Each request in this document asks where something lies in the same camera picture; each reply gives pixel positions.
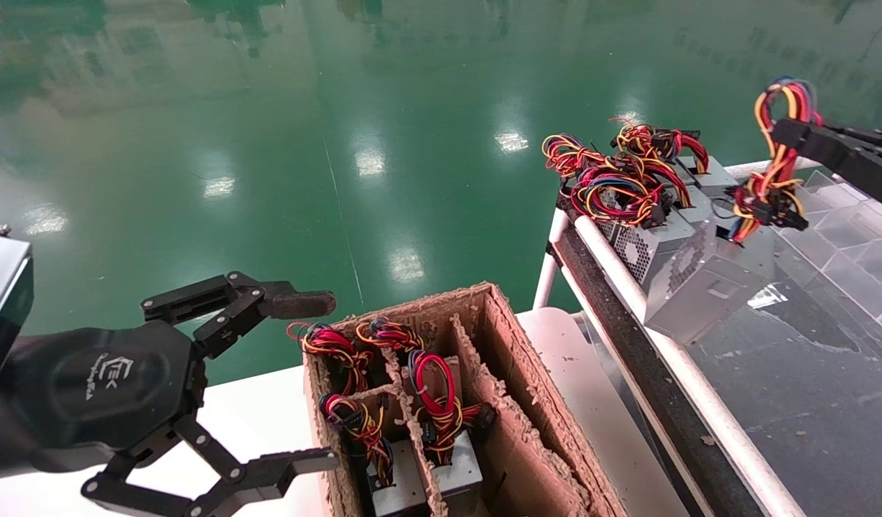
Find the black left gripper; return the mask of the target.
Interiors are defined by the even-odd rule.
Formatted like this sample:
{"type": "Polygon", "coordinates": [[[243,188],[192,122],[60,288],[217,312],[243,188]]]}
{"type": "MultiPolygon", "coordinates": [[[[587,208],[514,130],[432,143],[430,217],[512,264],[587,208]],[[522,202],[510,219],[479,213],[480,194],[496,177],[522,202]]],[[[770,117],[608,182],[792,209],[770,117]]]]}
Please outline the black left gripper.
{"type": "Polygon", "coordinates": [[[329,447],[239,462],[193,416],[206,386],[192,341],[165,322],[22,337],[0,372],[0,475],[77,472],[111,459],[80,489],[101,508],[233,516],[280,500],[300,475],[339,467],[329,447]],[[179,442],[218,474],[207,492],[186,498],[129,484],[140,462],[179,442]]]}

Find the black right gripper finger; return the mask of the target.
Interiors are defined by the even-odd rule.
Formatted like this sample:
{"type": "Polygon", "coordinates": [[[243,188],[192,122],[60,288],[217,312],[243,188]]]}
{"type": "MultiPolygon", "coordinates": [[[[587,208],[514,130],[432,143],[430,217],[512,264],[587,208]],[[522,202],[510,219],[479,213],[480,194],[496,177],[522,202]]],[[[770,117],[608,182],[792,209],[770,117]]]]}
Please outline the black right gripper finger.
{"type": "Polygon", "coordinates": [[[823,127],[834,131],[836,134],[858,141],[858,144],[854,145],[861,146],[864,150],[882,158],[882,130],[834,125],[825,125],[823,127]]]}
{"type": "Polygon", "coordinates": [[[771,132],[772,141],[786,145],[799,157],[838,174],[842,180],[882,204],[882,158],[864,150],[825,125],[782,118],[771,132]]]}

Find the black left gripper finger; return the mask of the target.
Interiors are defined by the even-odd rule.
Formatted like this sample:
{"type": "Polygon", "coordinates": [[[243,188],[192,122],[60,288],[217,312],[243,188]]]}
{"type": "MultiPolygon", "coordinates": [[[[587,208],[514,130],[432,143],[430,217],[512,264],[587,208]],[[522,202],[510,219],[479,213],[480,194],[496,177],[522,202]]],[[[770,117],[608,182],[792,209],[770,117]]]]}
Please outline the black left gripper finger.
{"type": "Polygon", "coordinates": [[[257,281],[232,271],[146,298],[140,307],[146,321],[172,326],[211,315],[192,342],[201,357],[215,359],[267,318],[325,317],[335,311],[336,298],[330,291],[299,292],[289,281],[257,281]]]}

